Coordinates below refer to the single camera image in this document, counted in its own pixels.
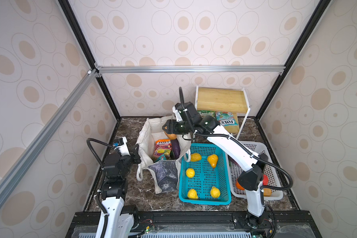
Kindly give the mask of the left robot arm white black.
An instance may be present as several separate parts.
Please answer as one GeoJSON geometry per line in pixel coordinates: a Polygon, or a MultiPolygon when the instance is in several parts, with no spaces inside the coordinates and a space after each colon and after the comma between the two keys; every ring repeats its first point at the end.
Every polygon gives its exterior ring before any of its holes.
{"type": "Polygon", "coordinates": [[[139,145],[116,148],[104,159],[104,182],[96,197],[101,209],[97,238],[127,238],[138,221],[136,206],[124,206],[128,190],[127,177],[134,164],[140,164],[139,145]]]}

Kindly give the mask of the orange fruit candy bag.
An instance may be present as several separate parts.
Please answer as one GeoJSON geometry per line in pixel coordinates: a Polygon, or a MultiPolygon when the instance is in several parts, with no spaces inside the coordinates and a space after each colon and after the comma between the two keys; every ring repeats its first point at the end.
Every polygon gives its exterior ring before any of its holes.
{"type": "Polygon", "coordinates": [[[171,159],[171,152],[172,152],[172,145],[169,139],[157,140],[155,142],[153,159],[155,161],[159,156],[165,154],[167,160],[169,160],[171,159]]]}

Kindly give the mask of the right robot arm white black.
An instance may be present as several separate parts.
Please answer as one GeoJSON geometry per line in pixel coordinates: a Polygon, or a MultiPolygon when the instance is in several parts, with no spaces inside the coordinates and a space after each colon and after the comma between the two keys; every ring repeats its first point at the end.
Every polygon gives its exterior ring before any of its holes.
{"type": "Polygon", "coordinates": [[[172,108],[175,119],[162,127],[167,134],[194,135],[207,138],[234,159],[243,172],[238,183],[245,189],[248,213],[256,218],[264,212],[263,171],[265,163],[259,155],[234,138],[214,117],[202,117],[191,102],[177,103],[172,108]]]}

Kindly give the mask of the teal mint candy bag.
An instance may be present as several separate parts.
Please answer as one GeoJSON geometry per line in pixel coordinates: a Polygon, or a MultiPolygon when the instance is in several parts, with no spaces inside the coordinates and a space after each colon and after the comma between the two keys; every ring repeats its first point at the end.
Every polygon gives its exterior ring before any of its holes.
{"type": "Polygon", "coordinates": [[[159,156],[159,157],[155,160],[155,162],[164,161],[164,160],[167,160],[167,158],[166,158],[165,154],[162,154],[161,156],[159,156]]]}

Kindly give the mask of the cream canvas grocery bag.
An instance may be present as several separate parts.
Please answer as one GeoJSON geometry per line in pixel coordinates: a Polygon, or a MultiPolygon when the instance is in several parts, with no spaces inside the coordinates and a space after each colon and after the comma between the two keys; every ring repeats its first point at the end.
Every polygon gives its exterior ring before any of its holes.
{"type": "Polygon", "coordinates": [[[156,194],[177,190],[181,159],[190,160],[191,142],[163,131],[168,120],[176,121],[176,118],[147,119],[136,142],[141,159],[136,178],[142,181],[143,171],[148,170],[154,179],[156,194]]]}

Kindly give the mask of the brown potato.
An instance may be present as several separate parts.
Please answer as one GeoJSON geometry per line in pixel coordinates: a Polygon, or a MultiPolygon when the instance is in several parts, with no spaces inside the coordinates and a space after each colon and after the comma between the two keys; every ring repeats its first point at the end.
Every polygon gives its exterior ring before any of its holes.
{"type": "Polygon", "coordinates": [[[167,138],[169,140],[175,140],[177,139],[177,135],[176,134],[168,134],[168,133],[165,133],[165,135],[167,136],[167,138]]]}

